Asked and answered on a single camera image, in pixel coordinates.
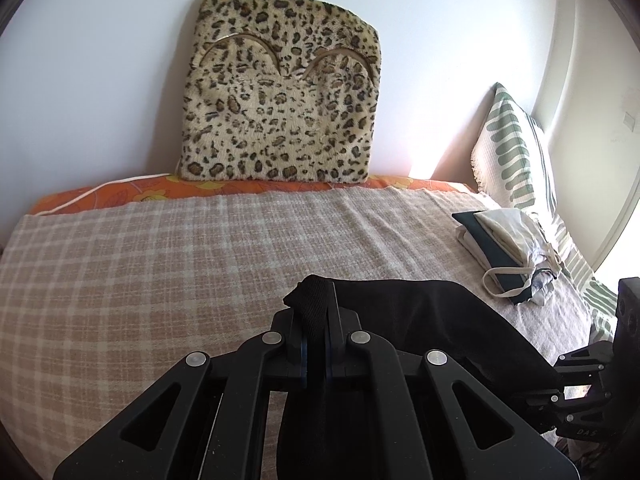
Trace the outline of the black t-shirt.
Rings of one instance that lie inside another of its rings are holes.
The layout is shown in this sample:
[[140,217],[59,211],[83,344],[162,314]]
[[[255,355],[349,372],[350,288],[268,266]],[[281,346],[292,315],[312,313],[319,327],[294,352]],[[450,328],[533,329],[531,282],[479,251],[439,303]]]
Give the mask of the black t-shirt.
[[574,477],[530,404],[559,374],[463,286],[311,275],[284,303],[306,379],[286,398],[280,478]]

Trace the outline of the folded floral white clothes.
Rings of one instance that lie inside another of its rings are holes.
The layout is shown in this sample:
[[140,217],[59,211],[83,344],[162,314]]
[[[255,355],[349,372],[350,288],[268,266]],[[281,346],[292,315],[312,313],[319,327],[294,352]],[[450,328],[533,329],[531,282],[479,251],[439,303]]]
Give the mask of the folded floral white clothes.
[[562,262],[558,254],[551,249],[550,252],[534,252],[527,260],[530,272],[530,292],[537,306],[544,306],[554,292],[554,283],[562,273]]

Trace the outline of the cream and green tote bag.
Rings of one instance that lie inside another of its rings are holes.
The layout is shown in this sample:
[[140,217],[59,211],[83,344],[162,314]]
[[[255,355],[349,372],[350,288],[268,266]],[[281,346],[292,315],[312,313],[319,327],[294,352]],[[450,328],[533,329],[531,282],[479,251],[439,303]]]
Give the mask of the cream and green tote bag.
[[525,212],[498,208],[454,212],[457,241],[483,269],[482,286],[491,297],[515,304],[533,302],[527,260],[534,252],[555,251]]

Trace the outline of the white green patterned pillow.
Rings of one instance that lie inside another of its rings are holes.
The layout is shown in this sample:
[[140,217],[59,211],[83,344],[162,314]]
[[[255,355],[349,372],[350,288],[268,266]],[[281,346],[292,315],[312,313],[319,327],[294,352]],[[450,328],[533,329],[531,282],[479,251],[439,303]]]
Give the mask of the white green patterned pillow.
[[471,166],[480,192],[500,206],[527,212],[540,224],[563,272],[586,304],[590,340],[613,340],[617,294],[597,280],[560,217],[544,132],[498,82],[472,148]]

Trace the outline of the leopard print cushion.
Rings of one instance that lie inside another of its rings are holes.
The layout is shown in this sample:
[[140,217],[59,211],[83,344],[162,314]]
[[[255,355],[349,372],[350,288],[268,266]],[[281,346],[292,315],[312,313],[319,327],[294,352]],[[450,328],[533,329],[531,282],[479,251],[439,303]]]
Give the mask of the leopard print cushion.
[[193,182],[368,180],[375,28],[320,0],[202,0],[177,172]]

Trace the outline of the orange floral bedsheet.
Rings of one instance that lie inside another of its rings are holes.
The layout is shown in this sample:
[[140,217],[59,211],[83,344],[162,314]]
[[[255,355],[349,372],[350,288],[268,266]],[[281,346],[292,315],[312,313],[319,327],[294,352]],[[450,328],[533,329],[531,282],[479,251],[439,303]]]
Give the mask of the orange floral bedsheet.
[[40,198],[29,213],[32,216],[76,214],[76,212],[114,208],[150,200],[182,200],[267,192],[321,192],[335,190],[336,183],[279,181],[191,182],[174,174],[135,177],[106,182],[93,188],[54,193]]

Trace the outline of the pink plaid blanket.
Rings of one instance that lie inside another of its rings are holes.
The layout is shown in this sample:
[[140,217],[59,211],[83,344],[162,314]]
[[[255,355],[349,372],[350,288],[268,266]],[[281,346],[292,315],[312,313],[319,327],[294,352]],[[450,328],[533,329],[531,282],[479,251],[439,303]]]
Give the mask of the pink plaid blanket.
[[26,216],[1,257],[1,428],[29,477],[178,359],[266,330],[305,276],[446,280],[484,295],[454,215],[488,198],[334,188]]

